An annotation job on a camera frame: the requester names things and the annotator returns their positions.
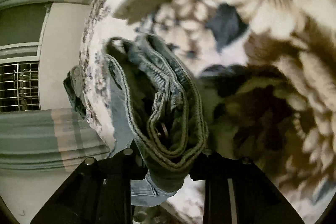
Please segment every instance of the wall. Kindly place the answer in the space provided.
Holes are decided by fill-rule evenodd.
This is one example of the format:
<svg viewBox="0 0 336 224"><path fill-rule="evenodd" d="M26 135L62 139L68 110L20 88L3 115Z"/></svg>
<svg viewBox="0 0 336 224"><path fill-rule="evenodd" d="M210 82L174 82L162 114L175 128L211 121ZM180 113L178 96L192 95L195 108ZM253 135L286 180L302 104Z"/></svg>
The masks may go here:
<svg viewBox="0 0 336 224"><path fill-rule="evenodd" d="M0 11L0 46L38 42L45 3L21 5Z"/></svg>
<svg viewBox="0 0 336 224"><path fill-rule="evenodd" d="M41 110L71 107L63 87L68 71L78 65L85 18L90 7L53 3L46 23L39 65Z"/></svg>

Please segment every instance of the window grille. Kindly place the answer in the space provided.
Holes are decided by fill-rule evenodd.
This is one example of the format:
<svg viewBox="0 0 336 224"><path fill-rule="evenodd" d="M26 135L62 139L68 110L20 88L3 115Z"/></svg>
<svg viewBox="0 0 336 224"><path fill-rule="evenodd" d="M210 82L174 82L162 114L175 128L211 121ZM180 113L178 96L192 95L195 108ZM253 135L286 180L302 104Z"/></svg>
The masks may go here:
<svg viewBox="0 0 336 224"><path fill-rule="evenodd" d="M39 110L39 63L0 64L0 113Z"/></svg>

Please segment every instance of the window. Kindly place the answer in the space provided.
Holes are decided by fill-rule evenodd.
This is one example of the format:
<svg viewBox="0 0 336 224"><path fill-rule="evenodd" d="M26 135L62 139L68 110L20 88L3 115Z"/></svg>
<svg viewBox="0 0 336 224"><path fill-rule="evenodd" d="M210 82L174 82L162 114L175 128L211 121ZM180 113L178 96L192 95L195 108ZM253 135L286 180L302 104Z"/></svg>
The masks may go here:
<svg viewBox="0 0 336 224"><path fill-rule="evenodd" d="M39 110L39 63L0 64L0 113Z"/></svg>

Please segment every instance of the jeans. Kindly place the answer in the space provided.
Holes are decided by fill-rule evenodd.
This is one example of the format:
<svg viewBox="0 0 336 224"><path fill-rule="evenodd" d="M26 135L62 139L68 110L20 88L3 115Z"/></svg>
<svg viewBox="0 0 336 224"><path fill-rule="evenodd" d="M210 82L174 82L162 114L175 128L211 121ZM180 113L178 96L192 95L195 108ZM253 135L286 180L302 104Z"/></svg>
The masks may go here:
<svg viewBox="0 0 336 224"><path fill-rule="evenodd" d="M135 141L148 173L131 181L132 204L155 206L181 188L205 147L201 98L191 73L155 35L112 38L106 52L116 139L111 156Z"/></svg>

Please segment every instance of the folded clothing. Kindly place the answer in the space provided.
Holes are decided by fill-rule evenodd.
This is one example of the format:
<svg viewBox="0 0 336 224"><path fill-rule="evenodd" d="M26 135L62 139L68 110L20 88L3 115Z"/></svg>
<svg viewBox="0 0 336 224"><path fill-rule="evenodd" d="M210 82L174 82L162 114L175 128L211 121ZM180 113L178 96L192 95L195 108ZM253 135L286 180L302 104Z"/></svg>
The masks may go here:
<svg viewBox="0 0 336 224"><path fill-rule="evenodd" d="M113 45L118 39L121 47ZM110 105L117 141L113 153L134 139L158 190L175 192L208 138L196 85L155 35L139 36L135 43L112 38L107 52L114 86Z"/></svg>
<svg viewBox="0 0 336 224"><path fill-rule="evenodd" d="M83 76L82 68L74 66L69 72L67 78L64 79L63 85L68 94L68 98L72 108L85 119L86 107L83 99Z"/></svg>

